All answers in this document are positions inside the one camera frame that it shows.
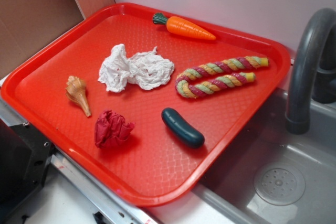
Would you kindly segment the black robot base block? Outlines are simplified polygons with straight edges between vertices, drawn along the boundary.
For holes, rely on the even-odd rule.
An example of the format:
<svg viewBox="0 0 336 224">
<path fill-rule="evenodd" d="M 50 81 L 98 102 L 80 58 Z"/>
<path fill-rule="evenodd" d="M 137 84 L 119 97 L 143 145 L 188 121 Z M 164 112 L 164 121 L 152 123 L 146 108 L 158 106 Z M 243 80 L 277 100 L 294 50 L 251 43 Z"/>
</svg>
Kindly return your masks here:
<svg viewBox="0 0 336 224">
<path fill-rule="evenodd" d="M 33 125 L 1 121 L 1 223 L 44 187 L 54 148 Z"/>
</svg>

